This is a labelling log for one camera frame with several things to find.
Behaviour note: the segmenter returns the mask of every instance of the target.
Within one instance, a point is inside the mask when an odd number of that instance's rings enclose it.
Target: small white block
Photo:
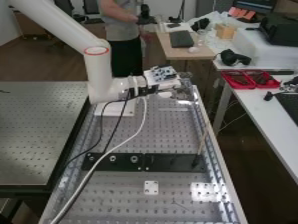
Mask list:
[[[143,194],[158,195],[158,181],[144,181],[143,183]]]

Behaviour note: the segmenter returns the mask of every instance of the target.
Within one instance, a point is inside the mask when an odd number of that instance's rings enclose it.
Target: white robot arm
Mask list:
[[[112,79],[107,41],[98,39],[51,0],[10,0],[9,3],[83,55],[91,104],[120,99],[124,90],[138,86],[135,78]]]

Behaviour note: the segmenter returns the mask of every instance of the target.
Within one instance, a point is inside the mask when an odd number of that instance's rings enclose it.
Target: person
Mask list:
[[[98,0],[98,7],[111,47],[112,76],[142,75],[136,0]]]

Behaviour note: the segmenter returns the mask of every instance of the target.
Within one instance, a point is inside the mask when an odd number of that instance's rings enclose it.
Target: floor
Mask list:
[[[156,40],[152,39],[147,49],[144,68],[164,62]],[[204,78],[194,77],[199,90],[204,90]],[[17,40],[0,47],[0,81],[66,80],[86,80],[82,56],[69,47],[58,49],[47,41],[33,40]],[[226,123],[243,112],[235,104],[226,113]],[[296,185],[247,116],[222,130],[218,142],[248,223],[296,221]],[[25,205],[13,221],[13,224],[37,223]]]

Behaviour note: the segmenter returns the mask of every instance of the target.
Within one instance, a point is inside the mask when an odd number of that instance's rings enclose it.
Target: gray shirt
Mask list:
[[[100,9],[100,0],[98,0],[98,7],[100,19],[104,22],[106,39],[108,41],[124,41],[138,37],[138,26],[134,23],[124,23],[103,15]],[[131,14],[136,15],[136,0],[114,0],[115,4]]]

